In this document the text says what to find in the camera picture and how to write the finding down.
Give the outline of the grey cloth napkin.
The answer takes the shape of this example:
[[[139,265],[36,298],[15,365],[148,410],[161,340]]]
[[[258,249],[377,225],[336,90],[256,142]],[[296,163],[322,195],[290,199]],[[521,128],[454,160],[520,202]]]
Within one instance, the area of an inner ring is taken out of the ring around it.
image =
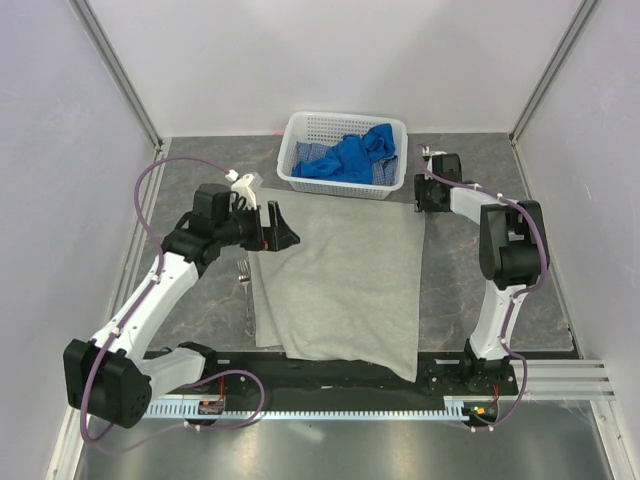
[[[300,237],[249,256],[258,347],[417,378],[425,221],[404,203],[266,189]]]

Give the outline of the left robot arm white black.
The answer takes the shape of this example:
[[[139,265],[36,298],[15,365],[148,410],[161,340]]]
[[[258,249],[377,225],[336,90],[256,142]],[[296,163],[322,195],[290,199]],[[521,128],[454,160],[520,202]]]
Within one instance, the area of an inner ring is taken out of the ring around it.
[[[147,348],[181,297],[223,248],[278,252],[299,244],[277,202],[261,222],[259,179],[246,174],[231,186],[203,184],[193,205],[160,243],[143,282],[112,319],[88,341],[72,340],[63,353],[68,403],[110,424],[131,428],[152,400],[189,385],[208,393],[219,382],[212,349],[186,342],[148,359]]]

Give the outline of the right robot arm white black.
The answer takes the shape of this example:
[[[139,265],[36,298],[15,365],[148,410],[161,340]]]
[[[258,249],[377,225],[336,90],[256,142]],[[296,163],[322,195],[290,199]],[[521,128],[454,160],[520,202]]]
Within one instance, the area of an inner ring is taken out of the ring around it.
[[[414,176],[416,210],[453,213],[479,228],[478,262],[485,279],[479,319],[463,350],[458,381],[477,394],[507,374],[511,336],[526,297],[545,283],[549,252],[541,205],[515,200],[463,180],[455,153],[422,148],[424,172]]]

